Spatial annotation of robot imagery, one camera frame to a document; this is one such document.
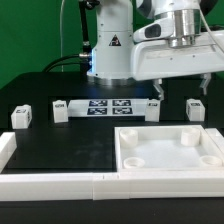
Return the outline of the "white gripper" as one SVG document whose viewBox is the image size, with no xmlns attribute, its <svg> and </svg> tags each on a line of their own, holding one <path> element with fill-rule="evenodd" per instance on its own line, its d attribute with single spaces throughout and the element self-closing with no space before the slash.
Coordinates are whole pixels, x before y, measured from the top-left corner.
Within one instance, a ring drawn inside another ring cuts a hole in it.
<svg viewBox="0 0 224 224">
<path fill-rule="evenodd" d="M 224 53 L 207 32 L 190 47 L 170 48 L 165 40 L 136 44 L 131 53 L 131 73 L 135 80 L 153 80 L 160 100 L 164 99 L 162 78 L 202 75 L 200 88 L 204 95 L 213 72 L 224 71 Z"/>
</svg>

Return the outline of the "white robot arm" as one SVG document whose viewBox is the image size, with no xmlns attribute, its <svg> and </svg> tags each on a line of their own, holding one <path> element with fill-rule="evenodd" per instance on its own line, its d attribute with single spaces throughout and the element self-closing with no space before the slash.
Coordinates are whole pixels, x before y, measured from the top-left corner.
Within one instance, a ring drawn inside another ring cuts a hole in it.
<svg viewBox="0 0 224 224">
<path fill-rule="evenodd" d="M 207 26 L 204 0 L 100 0 L 97 44 L 89 80 L 124 85 L 151 80 L 163 98 L 161 80 L 224 71 L 224 30 Z"/>
</svg>

